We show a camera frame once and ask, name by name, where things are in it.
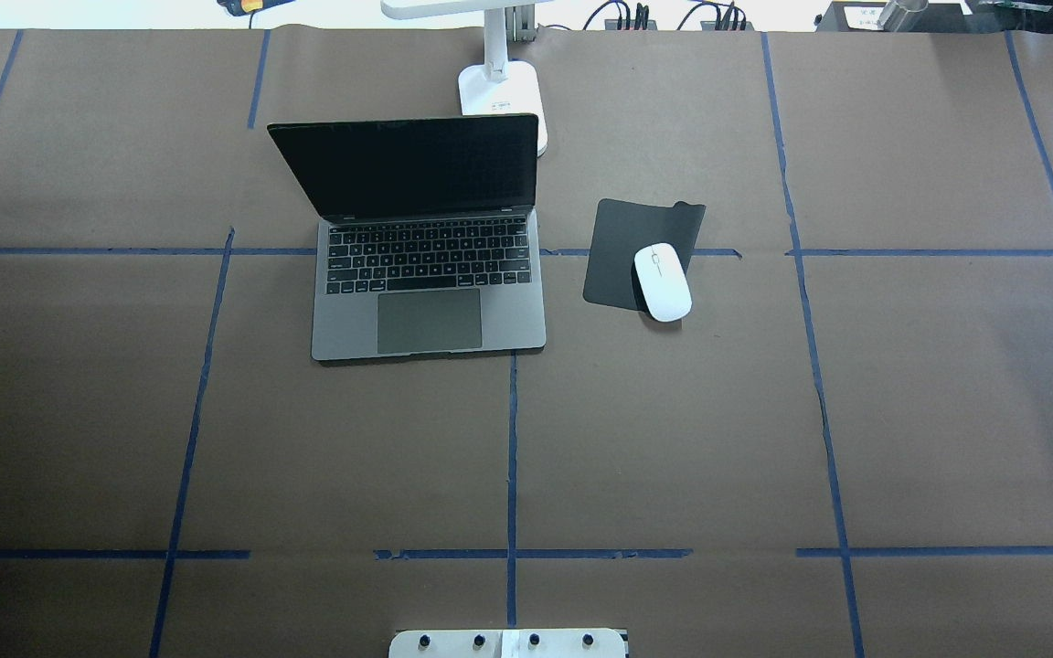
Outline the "grey laptop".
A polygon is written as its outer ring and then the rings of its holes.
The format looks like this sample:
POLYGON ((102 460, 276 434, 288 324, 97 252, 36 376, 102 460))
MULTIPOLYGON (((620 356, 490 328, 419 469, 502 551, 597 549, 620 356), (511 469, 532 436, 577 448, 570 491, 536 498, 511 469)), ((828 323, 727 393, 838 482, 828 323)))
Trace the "grey laptop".
POLYGON ((543 348, 534 113, 272 123, 319 217, 318 362, 543 348))

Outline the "black mouse pad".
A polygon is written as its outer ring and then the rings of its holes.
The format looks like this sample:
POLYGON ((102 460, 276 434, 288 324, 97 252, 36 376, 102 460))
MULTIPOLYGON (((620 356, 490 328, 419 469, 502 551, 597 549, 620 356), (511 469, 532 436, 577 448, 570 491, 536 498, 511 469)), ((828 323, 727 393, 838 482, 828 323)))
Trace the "black mouse pad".
POLYGON ((639 250, 669 243, 682 270, 688 271, 706 205, 677 201, 672 206, 652 206, 603 198, 596 208, 582 297, 589 303, 625 311, 641 311, 640 284, 634 273, 639 250))

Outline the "white computer mouse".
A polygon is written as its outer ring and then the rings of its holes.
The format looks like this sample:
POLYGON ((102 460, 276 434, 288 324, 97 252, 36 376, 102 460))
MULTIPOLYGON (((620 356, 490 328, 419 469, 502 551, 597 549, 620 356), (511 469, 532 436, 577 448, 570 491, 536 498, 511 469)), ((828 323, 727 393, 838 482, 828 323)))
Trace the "white computer mouse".
POLYGON ((691 312, 691 291, 678 253, 670 243, 652 243, 633 255, 643 305, 649 316, 672 324, 691 312))

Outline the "white desk lamp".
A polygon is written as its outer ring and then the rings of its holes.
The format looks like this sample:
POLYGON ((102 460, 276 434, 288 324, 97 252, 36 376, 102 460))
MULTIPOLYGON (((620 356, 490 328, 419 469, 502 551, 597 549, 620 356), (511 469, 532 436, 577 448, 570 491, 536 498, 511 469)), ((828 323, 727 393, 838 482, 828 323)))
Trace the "white desk lamp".
POLYGON ((457 75, 463 115, 511 115, 531 113, 537 117, 537 155, 548 147, 548 128, 537 69, 526 61, 510 58, 511 42, 532 41, 536 1, 383 1, 381 12, 396 20, 448 16, 476 11, 484 13, 484 62, 472 64, 457 75))

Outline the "orange black hub far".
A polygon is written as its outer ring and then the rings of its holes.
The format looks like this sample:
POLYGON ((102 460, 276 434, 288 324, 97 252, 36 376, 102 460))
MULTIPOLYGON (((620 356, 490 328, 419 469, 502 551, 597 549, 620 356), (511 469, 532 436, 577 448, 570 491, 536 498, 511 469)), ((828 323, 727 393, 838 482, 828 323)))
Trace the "orange black hub far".
POLYGON ((581 32, 655 32, 659 24, 652 16, 652 6, 640 1, 598 1, 581 22, 581 32))

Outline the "orange black hub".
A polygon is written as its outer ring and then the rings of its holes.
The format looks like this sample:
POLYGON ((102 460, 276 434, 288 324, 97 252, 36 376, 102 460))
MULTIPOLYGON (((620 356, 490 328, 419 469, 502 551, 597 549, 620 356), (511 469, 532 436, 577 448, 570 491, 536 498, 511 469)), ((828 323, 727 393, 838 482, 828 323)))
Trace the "orange black hub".
POLYGON ((581 22, 581 32, 655 32, 659 24, 652 16, 652 6, 640 1, 598 1, 581 22))
POLYGON ((686 15, 678 21, 677 32, 682 32, 691 21, 697 21, 702 32, 750 32, 753 24, 747 12, 735 1, 690 1, 686 15))

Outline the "orange black hub near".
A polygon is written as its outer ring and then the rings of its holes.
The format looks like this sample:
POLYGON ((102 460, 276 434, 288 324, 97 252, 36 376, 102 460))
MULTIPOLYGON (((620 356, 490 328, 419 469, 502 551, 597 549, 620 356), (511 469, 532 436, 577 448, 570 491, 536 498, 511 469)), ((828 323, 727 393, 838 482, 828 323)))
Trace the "orange black hub near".
POLYGON ((750 32, 753 24, 747 12, 735 1, 690 1, 686 15, 678 21, 677 32, 682 32, 691 21, 697 21, 702 32, 750 32))

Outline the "black stand block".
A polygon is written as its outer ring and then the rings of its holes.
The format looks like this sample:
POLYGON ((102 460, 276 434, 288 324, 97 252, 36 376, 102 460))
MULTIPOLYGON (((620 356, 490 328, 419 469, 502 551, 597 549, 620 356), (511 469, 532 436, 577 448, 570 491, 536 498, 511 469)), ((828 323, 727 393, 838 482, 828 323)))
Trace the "black stand block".
POLYGON ((832 1, 814 19, 815 32, 968 33, 962 3, 932 1, 832 1))

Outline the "metal cylinder weight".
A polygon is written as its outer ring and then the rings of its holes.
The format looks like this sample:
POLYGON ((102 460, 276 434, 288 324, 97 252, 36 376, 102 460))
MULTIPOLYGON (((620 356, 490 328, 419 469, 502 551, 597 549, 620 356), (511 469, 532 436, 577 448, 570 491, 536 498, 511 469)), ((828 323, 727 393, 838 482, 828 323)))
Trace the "metal cylinder weight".
POLYGON ((912 32, 929 4, 928 0, 888 0, 875 25, 882 32, 912 32))

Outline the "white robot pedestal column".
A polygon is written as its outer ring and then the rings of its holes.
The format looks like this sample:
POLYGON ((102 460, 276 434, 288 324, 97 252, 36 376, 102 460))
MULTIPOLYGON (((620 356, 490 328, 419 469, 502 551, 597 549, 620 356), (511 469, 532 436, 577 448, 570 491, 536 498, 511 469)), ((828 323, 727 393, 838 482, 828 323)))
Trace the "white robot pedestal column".
POLYGON ((406 630, 392 638, 388 657, 628 657, 617 629, 406 630))

